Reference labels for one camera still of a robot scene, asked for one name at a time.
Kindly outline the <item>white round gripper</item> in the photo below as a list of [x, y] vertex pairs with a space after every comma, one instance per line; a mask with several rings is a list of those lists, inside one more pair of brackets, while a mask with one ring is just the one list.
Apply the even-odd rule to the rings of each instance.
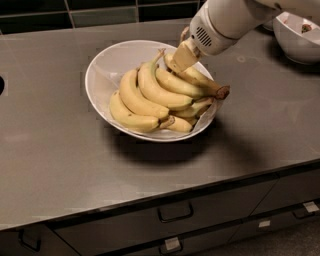
[[169, 67], [180, 73], [201, 55], [217, 55], [239, 40], [239, 1], [206, 1], [190, 22], [190, 37], [172, 55]]

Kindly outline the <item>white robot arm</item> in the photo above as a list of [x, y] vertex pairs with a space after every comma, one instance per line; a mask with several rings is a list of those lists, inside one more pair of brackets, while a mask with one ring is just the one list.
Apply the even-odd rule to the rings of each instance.
[[319, 23], [320, 0], [207, 0], [189, 24], [168, 66], [180, 73], [203, 56], [214, 56], [236, 44], [256, 27], [283, 12]]

